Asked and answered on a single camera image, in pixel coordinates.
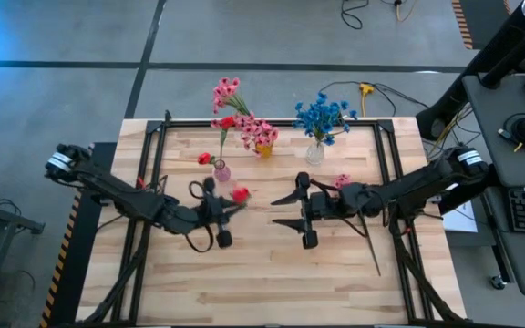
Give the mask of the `grey side desk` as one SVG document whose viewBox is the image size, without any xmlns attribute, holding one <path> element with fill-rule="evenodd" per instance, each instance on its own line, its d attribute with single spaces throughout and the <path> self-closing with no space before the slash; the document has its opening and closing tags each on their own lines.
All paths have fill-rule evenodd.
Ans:
<svg viewBox="0 0 525 328">
<path fill-rule="evenodd" d="M 475 76 L 464 77 L 463 84 L 499 179 L 499 185 L 486 189 L 485 196 L 515 282 L 525 295 L 525 233 L 511 230 L 506 195 L 509 188 L 525 188 L 525 149 L 515 151 L 498 134 L 507 119 L 525 113 L 525 76 L 506 77 L 496 89 L 483 87 Z"/>
</svg>

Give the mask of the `clear glass vase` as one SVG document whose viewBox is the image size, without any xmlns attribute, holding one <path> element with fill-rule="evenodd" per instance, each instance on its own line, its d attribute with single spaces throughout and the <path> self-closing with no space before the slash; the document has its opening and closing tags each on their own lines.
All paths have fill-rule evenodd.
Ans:
<svg viewBox="0 0 525 328">
<path fill-rule="evenodd" d="M 306 150 L 306 161 L 313 166 L 319 166 L 324 160 L 324 144 L 314 141 Z"/>
</svg>

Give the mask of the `pink glass vase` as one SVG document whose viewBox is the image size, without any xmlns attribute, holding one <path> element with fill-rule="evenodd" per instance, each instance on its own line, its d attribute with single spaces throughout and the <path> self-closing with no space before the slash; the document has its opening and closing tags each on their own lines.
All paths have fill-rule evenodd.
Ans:
<svg viewBox="0 0 525 328">
<path fill-rule="evenodd" d="M 216 160 L 213 166 L 213 176 L 216 180 L 219 182 L 226 182 L 231 178 L 231 170 L 223 159 Z"/>
</svg>

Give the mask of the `black tower stand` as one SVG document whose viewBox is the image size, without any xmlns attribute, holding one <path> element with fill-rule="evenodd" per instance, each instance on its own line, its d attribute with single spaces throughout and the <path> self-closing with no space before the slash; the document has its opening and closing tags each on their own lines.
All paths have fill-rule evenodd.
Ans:
<svg viewBox="0 0 525 328">
<path fill-rule="evenodd" d="M 494 68 L 510 72 L 516 66 L 508 60 L 519 52 L 525 57 L 525 0 L 510 14 L 490 41 L 473 57 L 440 99 L 416 115 L 422 138 L 437 140 L 441 130 L 448 127 L 457 113 L 467 103 L 462 79 L 488 73 Z"/>
</svg>

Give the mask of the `yellow power plug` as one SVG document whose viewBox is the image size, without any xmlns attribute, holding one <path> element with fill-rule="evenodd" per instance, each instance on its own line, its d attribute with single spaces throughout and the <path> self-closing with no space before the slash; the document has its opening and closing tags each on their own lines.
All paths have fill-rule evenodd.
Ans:
<svg viewBox="0 0 525 328">
<path fill-rule="evenodd" d="M 360 98 L 361 113 L 362 113 L 362 116 L 365 117 L 366 116 L 365 101 L 366 101 L 367 96 L 374 92 L 374 87 L 371 84 L 360 83 L 359 90 L 361 94 L 361 98 Z"/>
</svg>

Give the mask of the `white paper sheet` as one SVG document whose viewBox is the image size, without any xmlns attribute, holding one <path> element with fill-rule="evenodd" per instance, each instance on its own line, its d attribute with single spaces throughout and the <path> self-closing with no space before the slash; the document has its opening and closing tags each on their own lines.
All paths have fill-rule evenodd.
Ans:
<svg viewBox="0 0 525 328">
<path fill-rule="evenodd" d="M 477 233 L 473 206 L 470 201 L 465 202 L 454 210 L 442 215 L 445 231 Z"/>
</svg>

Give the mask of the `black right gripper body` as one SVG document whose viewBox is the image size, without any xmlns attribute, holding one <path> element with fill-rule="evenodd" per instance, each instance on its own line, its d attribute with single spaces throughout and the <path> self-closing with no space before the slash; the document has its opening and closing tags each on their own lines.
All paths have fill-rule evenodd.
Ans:
<svg viewBox="0 0 525 328">
<path fill-rule="evenodd" d="M 337 200 L 331 197 L 329 190 L 335 190 L 335 187 L 312 179 L 306 172 L 299 172 L 296 176 L 297 199 L 301 203 L 302 214 L 298 231 L 302 234 L 302 244 L 306 250 L 318 245 L 313 221 L 326 219 L 329 213 L 335 212 Z"/>
</svg>

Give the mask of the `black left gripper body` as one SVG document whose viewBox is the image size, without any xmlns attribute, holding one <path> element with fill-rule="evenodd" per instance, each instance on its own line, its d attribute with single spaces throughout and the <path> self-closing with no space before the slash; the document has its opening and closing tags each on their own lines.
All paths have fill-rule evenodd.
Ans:
<svg viewBox="0 0 525 328">
<path fill-rule="evenodd" d="M 216 183 L 213 177 L 208 177 L 203 182 L 193 181 L 191 183 L 191 196 L 200 201 L 200 204 L 194 208 L 198 213 L 196 228 L 204 228 L 209 235 L 210 244 L 213 246 L 216 241 L 218 247 L 226 249 L 232 246 L 232 234 L 226 228 L 229 223 L 227 220 L 227 210 L 230 207 L 222 207 L 220 196 L 216 196 Z"/>
</svg>

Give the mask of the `black hazard-striped floor plate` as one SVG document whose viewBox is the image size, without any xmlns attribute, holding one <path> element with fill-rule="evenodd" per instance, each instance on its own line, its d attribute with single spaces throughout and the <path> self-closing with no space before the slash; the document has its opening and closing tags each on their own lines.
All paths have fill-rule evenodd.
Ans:
<svg viewBox="0 0 525 328">
<path fill-rule="evenodd" d="M 464 47 L 480 50 L 511 14 L 509 0 L 451 0 Z"/>
<path fill-rule="evenodd" d="M 38 328 L 53 328 L 77 319 L 101 211 L 90 191 L 74 192 Z"/>
</svg>

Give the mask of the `black aluminium table frame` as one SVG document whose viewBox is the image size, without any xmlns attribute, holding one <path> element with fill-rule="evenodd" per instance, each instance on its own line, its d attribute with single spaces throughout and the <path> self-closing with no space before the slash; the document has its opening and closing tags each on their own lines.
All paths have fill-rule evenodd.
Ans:
<svg viewBox="0 0 525 328">
<path fill-rule="evenodd" d="M 197 182 L 212 169 L 197 161 L 209 152 L 225 158 L 231 177 L 217 186 L 229 196 L 246 188 L 247 207 L 231 217 L 232 246 L 220 249 L 207 231 L 189 237 L 152 230 L 141 284 L 140 325 L 344 325 L 405 323 L 407 311 L 392 236 L 380 217 L 320 220 L 307 250 L 282 220 L 300 215 L 299 203 L 279 205 L 297 173 L 330 184 L 347 174 L 379 184 L 396 175 L 390 137 L 363 119 L 350 122 L 307 162 L 312 139 L 290 122 L 259 118 L 231 128 L 225 141 L 211 126 L 173 128 L 166 136 L 161 175 L 166 191 L 197 203 Z"/>
</svg>

